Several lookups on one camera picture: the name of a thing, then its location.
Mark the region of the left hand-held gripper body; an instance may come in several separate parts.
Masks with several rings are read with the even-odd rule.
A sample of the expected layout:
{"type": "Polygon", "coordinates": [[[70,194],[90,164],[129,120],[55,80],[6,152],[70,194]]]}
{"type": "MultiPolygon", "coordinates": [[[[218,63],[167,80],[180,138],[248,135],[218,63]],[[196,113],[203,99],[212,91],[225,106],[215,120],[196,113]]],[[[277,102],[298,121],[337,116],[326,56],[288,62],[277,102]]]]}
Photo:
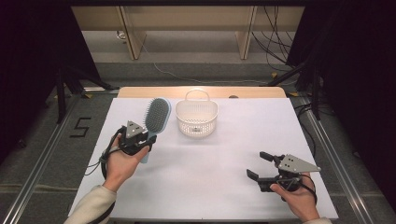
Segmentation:
{"type": "Polygon", "coordinates": [[[148,144],[148,133],[142,126],[128,120],[127,124],[121,127],[119,148],[127,155],[133,156],[148,144]]]}

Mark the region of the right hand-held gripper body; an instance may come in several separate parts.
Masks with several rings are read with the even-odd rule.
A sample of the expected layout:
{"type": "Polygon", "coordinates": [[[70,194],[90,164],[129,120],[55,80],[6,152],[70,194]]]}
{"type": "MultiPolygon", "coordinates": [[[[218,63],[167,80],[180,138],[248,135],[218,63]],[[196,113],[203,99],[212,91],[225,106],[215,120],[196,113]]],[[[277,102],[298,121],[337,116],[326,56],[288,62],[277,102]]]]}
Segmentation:
{"type": "Polygon", "coordinates": [[[275,177],[259,177],[258,185],[261,192],[271,192],[270,186],[278,184],[283,189],[295,191],[303,184],[303,173],[320,172],[321,168],[315,164],[299,159],[291,154],[274,156],[271,161],[278,170],[275,177]]]}

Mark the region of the light blue hairbrush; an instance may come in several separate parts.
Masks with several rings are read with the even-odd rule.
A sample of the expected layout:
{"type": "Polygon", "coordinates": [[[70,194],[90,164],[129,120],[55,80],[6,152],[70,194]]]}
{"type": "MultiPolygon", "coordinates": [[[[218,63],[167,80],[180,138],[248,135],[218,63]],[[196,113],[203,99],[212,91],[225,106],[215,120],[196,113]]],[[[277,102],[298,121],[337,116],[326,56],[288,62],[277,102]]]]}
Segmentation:
{"type": "Polygon", "coordinates": [[[150,102],[144,119],[148,139],[153,135],[157,136],[165,129],[171,110],[170,102],[163,97],[154,98],[150,102]]]}

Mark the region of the white plastic basket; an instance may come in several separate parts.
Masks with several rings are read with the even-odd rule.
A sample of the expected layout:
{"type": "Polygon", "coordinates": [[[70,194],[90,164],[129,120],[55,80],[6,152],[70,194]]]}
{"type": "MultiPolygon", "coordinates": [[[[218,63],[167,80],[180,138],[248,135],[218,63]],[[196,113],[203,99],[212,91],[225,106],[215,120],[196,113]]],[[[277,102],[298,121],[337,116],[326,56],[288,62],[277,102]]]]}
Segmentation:
{"type": "Polygon", "coordinates": [[[212,101],[209,94],[199,88],[191,89],[185,98],[176,104],[176,116],[179,130],[188,137],[199,139],[212,134],[217,125],[219,105],[212,101]],[[190,98],[195,92],[205,95],[203,99],[190,98]]]}

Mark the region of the person's right hand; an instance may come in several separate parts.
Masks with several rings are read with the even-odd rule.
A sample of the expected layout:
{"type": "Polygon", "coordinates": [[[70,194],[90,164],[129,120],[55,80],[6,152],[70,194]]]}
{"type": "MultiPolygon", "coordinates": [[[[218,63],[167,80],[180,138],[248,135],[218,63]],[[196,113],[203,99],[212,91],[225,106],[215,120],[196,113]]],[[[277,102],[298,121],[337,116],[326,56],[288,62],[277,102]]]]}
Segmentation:
{"type": "Polygon", "coordinates": [[[303,223],[319,219],[315,197],[307,189],[298,189],[290,192],[278,184],[272,184],[270,189],[286,201],[290,211],[303,223]]]}

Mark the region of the person's left hand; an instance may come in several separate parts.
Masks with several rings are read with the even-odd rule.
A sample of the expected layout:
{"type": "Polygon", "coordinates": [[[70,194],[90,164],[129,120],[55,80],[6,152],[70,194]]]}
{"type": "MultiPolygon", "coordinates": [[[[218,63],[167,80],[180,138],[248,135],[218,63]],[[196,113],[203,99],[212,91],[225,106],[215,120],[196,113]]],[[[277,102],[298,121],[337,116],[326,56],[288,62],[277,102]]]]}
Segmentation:
{"type": "Polygon", "coordinates": [[[117,192],[120,186],[133,174],[139,162],[149,153],[149,146],[130,156],[122,150],[112,152],[106,163],[106,180],[103,186],[117,192]]]}

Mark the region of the white table cover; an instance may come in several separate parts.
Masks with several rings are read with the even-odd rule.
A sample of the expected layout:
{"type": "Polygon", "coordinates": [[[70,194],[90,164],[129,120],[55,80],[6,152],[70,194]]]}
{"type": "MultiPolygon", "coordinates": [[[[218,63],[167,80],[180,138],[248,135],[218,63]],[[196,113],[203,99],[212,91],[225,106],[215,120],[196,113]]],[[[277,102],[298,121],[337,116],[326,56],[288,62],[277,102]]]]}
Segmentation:
{"type": "Polygon", "coordinates": [[[261,158],[291,154],[311,162],[287,98],[218,99],[212,134],[194,139],[171,116],[148,156],[118,192],[114,219],[139,221],[280,221],[294,217],[280,197],[248,178],[277,174],[261,158]]]}

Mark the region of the wooden table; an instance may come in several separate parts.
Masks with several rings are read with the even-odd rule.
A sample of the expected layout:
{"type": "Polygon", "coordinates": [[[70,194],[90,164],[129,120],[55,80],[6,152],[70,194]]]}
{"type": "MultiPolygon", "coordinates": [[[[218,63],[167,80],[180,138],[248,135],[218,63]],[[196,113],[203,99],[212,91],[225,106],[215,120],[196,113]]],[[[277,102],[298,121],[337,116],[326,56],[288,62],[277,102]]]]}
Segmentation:
{"type": "Polygon", "coordinates": [[[123,87],[119,98],[183,98],[192,89],[201,89],[214,98],[285,98],[280,87],[240,87],[240,86],[174,86],[174,87],[123,87]]]}

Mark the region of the black metal stand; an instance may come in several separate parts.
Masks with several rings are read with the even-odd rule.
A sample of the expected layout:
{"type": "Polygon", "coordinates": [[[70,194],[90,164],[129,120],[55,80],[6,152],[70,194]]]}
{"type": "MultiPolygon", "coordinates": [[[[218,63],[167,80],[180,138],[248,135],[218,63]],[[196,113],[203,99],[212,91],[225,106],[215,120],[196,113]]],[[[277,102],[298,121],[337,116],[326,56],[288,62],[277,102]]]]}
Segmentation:
{"type": "Polygon", "coordinates": [[[77,68],[67,66],[58,70],[56,74],[56,90],[58,99],[58,123],[61,123],[66,116],[66,102],[64,87],[67,87],[73,94],[81,95],[84,88],[81,84],[82,79],[88,79],[91,83],[107,91],[118,90],[119,87],[105,83],[99,77],[90,76],[77,68]]]}
{"type": "Polygon", "coordinates": [[[308,87],[308,78],[311,77],[311,105],[312,111],[316,120],[320,120],[318,112],[319,103],[319,75],[318,68],[309,62],[300,63],[298,66],[292,68],[290,71],[286,72],[282,76],[270,81],[267,87],[275,87],[276,85],[282,83],[283,81],[293,77],[300,73],[300,76],[296,83],[296,89],[298,91],[305,91],[308,87]]]}

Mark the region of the dark curtain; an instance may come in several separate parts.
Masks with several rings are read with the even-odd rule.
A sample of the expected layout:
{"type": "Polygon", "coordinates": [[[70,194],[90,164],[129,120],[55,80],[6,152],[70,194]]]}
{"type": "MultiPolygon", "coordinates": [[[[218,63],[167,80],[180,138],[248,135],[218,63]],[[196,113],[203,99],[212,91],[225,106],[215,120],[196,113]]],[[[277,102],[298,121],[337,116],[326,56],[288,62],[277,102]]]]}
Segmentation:
{"type": "Polygon", "coordinates": [[[289,62],[323,38],[323,90],[396,212],[396,0],[297,0],[305,7],[289,62]]]}
{"type": "Polygon", "coordinates": [[[31,126],[61,70],[99,77],[72,8],[53,0],[0,0],[0,163],[31,126]]]}

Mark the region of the beige wooden desk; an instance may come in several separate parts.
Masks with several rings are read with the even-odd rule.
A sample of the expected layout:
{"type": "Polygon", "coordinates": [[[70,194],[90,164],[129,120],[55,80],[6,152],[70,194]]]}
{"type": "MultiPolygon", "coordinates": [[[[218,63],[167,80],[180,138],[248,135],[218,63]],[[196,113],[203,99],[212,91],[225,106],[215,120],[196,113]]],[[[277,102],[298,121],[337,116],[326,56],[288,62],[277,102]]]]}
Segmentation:
{"type": "Polygon", "coordinates": [[[248,57],[251,33],[295,32],[303,7],[73,7],[82,31],[123,31],[130,57],[139,58],[147,31],[231,31],[240,58],[248,57]]]}

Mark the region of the aluminium floor rail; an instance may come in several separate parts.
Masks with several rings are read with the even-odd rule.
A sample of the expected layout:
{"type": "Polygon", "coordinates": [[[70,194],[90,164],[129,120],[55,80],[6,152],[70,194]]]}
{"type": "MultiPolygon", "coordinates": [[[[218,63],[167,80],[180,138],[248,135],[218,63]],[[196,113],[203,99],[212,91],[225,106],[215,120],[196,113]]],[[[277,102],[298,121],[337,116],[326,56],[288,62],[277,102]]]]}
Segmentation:
{"type": "Polygon", "coordinates": [[[29,172],[29,175],[23,184],[17,189],[18,194],[0,224],[18,224],[25,207],[29,203],[29,200],[35,191],[35,187],[39,179],[43,175],[55,148],[58,146],[61,136],[64,133],[64,127],[67,125],[69,117],[78,101],[78,96],[72,96],[70,98],[69,103],[66,106],[64,117],[56,123],[51,131],[51,135],[46,145],[43,147],[38,159],[35,161],[35,166],[29,172]]]}
{"type": "Polygon", "coordinates": [[[318,149],[321,147],[322,151],[326,154],[332,171],[337,178],[340,188],[343,190],[343,195],[346,197],[348,204],[353,210],[355,217],[360,224],[374,224],[374,218],[370,214],[366,202],[363,200],[362,195],[359,193],[357,185],[353,182],[341,156],[337,153],[334,144],[328,133],[325,131],[324,126],[320,119],[317,119],[313,112],[313,107],[307,109],[307,119],[309,120],[310,127],[314,133],[307,132],[311,136],[312,142],[315,144],[315,158],[318,158],[318,149]]]}

